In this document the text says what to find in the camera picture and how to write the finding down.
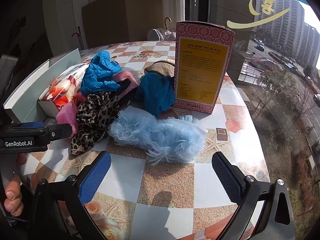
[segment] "curtain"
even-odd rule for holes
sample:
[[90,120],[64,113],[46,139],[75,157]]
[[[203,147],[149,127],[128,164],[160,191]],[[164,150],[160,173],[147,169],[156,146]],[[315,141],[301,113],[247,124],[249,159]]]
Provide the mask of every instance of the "curtain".
[[176,23],[184,21],[184,0],[162,0],[163,19],[169,17],[168,30],[176,28]]

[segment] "metal bolt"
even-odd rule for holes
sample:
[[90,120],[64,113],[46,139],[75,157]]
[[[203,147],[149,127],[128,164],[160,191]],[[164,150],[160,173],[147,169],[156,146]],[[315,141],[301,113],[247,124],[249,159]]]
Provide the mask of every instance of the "metal bolt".
[[41,179],[41,180],[39,180],[38,184],[43,185],[45,182],[46,182],[46,179]]
[[284,184],[284,181],[283,181],[282,179],[278,179],[277,182],[278,182],[278,184],[281,185],[281,186]]
[[69,180],[70,182],[74,182],[74,181],[76,180],[76,178],[77,178],[76,175],[70,175],[70,176],[68,177],[68,180]]
[[247,181],[253,182],[254,181],[254,177],[249,175],[246,177]]

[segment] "leopard print fabric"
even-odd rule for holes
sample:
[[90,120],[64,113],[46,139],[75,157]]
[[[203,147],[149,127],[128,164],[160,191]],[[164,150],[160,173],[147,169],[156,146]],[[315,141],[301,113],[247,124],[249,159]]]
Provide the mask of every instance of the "leopard print fabric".
[[118,97],[114,93],[88,95],[87,100],[79,105],[76,114],[80,126],[71,141],[71,153],[77,155],[86,152],[95,142],[107,137],[109,125],[119,115]]

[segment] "checkered tablecloth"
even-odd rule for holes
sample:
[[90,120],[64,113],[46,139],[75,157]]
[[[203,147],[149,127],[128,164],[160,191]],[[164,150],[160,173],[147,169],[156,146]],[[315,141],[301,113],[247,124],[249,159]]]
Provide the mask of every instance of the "checkered tablecloth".
[[[123,70],[142,74],[158,60],[174,60],[175,42],[148,41],[114,44],[81,51],[84,62],[102,50],[110,53]],[[221,151],[245,175],[269,181],[259,137],[237,88],[226,75],[211,115],[172,108],[171,116],[192,114],[208,129],[204,150],[191,163],[159,163],[152,166],[144,150],[122,147],[106,138],[74,159],[69,159],[70,140],[54,141],[46,152],[28,154],[21,167],[24,181],[37,178],[61,181],[78,174],[101,150],[111,154],[111,168],[94,199],[106,206],[105,215],[116,221],[131,240],[207,239],[212,227],[232,214],[232,203],[212,169],[211,157]],[[251,219],[254,226],[261,209]]]

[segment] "pink patterned box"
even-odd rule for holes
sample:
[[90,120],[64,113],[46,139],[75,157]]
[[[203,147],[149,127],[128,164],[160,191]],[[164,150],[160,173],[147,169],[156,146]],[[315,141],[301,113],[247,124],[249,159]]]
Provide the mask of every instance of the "pink patterned box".
[[226,73],[235,33],[223,26],[176,25],[175,107],[211,114]]

